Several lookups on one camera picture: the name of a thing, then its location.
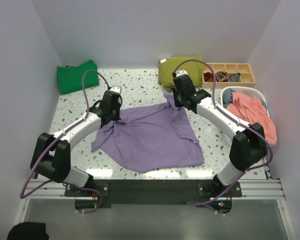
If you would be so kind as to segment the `dark grey cloth roll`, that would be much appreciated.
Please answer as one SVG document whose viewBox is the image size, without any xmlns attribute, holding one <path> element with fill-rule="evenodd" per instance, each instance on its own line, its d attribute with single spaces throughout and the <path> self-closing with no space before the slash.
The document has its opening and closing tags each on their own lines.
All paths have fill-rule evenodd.
<svg viewBox="0 0 300 240">
<path fill-rule="evenodd" d="M 232 83 L 239 82 L 240 81 L 240 77 L 241 77 L 241 74 L 239 72 L 237 72 L 237 73 L 229 73 L 228 74 L 229 82 L 232 82 Z"/>
</svg>

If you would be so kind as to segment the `patterned brown cloth roll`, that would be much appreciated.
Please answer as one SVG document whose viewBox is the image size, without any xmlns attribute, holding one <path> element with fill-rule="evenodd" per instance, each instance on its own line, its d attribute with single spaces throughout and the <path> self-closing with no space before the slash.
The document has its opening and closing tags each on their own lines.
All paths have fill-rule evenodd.
<svg viewBox="0 0 300 240">
<path fill-rule="evenodd" d="M 229 81 L 229 75 L 227 72 L 224 71 L 217 71 L 215 73 L 216 81 L 217 82 L 228 82 Z"/>
</svg>

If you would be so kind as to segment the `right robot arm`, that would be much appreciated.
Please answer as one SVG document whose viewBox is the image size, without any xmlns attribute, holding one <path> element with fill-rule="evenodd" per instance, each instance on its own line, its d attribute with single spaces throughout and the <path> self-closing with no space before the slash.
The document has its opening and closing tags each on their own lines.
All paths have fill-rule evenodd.
<svg viewBox="0 0 300 240">
<path fill-rule="evenodd" d="M 213 192 L 223 197 L 231 190 L 231 184 L 268 154 L 264 129 L 259 123 L 241 121 L 207 91 L 196 90 L 188 74 L 172 76 L 175 106 L 206 118 L 231 140 L 229 162 L 213 177 Z"/>
</svg>

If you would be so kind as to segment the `black cloth at corner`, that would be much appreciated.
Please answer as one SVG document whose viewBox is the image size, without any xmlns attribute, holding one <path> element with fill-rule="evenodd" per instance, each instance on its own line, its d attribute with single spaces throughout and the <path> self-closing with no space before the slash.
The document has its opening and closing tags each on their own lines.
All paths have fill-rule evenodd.
<svg viewBox="0 0 300 240">
<path fill-rule="evenodd" d="M 46 224 L 41 222 L 22 222 L 8 233 L 7 240 L 49 240 Z"/>
</svg>

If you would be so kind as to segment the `purple t-shirt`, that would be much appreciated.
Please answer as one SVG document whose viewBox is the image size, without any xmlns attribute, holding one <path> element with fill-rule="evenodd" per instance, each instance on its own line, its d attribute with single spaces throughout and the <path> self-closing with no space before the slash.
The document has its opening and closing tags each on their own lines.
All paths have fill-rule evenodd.
<svg viewBox="0 0 300 240">
<path fill-rule="evenodd" d="M 139 173 L 202 165 L 204 155 L 186 110 L 175 106 L 171 93 L 163 96 L 163 103 L 121 110 L 120 120 L 97 131 L 91 150 L 102 150 Z"/>
</svg>

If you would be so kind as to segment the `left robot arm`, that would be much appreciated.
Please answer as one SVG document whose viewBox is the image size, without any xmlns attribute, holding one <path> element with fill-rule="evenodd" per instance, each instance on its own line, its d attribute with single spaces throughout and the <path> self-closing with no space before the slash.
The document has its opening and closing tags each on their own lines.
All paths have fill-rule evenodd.
<svg viewBox="0 0 300 240">
<path fill-rule="evenodd" d="M 86 115 L 58 132 L 41 134 L 32 156 L 31 170 L 53 182 L 74 185 L 82 196 L 89 196 L 94 190 L 93 177 L 72 165 L 71 151 L 91 133 L 119 120 L 122 102 L 121 87 L 113 86 Z"/>
</svg>

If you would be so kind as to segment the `wooden compartment box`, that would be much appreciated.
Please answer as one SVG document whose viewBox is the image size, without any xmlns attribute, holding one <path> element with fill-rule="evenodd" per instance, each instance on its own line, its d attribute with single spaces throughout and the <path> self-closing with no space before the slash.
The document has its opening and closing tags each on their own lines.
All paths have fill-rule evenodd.
<svg viewBox="0 0 300 240">
<path fill-rule="evenodd" d="M 208 63 L 208 65 L 216 73 L 218 71 L 227 72 L 229 74 L 240 73 L 239 82 L 218 82 L 216 81 L 216 89 L 223 89 L 225 87 L 254 87 L 256 82 L 248 63 Z"/>
</svg>

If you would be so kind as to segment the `folded olive green t-shirt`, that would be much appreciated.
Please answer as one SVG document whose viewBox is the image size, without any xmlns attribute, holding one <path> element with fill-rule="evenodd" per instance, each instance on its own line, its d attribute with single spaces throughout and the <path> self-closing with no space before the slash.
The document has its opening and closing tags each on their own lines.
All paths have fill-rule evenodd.
<svg viewBox="0 0 300 240">
<path fill-rule="evenodd" d="M 164 61 L 161 60 L 158 68 L 158 83 L 169 93 L 172 92 L 173 82 L 173 71 L 176 67 L 183 61 L 195 59 L 203 60 L 202 56 L 175 56 L 170 58 L 165 58 Z M 196 61 L 190 61 L 184 63 L 178 70 L 185 70 L 190 76 L 193 85 L 195 87 L 202 87 L 202 73 L 204 70 L 204 65 Z"/>
</svg>

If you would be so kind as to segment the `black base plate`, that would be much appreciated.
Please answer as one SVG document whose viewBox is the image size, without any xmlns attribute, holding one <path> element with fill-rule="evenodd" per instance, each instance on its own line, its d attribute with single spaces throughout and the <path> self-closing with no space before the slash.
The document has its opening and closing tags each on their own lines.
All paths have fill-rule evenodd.
<svg viewBox="0 0 300 240">
<path fill-rule="evenodd" d="M 64 195 L 75 199 L 77 210 L 112 205 L 185 205 L 189 201 L 209 201 L 224 190 L 212 179 L 93 179 L 90 184 L 90 188 L 64 184 Z"/>
</svg>

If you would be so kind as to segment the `aluminium rail frame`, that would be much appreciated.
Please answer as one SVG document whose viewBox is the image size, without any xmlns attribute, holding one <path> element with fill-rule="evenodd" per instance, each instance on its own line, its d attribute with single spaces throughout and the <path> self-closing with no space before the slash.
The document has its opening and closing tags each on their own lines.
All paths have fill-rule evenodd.
<svg viewBox="0 0 300 240">
<path fill-rule="evenodd" d="M 281 181 L 273 179 L 265 159 L 245 174 L 227 193 L 215 193 L 213 176 L 229 162 L 224 144 L 205 146 L 198 166 L 151 169 L 145 173 L 124 168 L 104 151 L 77 147 L 71 154 L 75 167 L 93 176 L 102 195 L 102 207 L 112 205 L 181 205 L 207 202 L 210 211 L 226 222 L 226 239 L 251 240 L 280 223 L 284 237 L 296 239 Z"/>
</svg>

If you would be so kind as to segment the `orange black cloth roll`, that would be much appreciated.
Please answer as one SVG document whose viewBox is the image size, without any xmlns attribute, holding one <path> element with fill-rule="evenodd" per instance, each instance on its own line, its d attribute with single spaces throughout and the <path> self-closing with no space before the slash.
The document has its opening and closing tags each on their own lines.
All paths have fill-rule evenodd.
<svg viewBox="0 0 300 240">
<path fill-rule="evenodd" d="M 215 75 L 213 73 L 206 72 L 203 74 L 203 81 L 207 83 L 212 83 L 217 81 L 217 79 L 215 78 Z"/>
</svg>

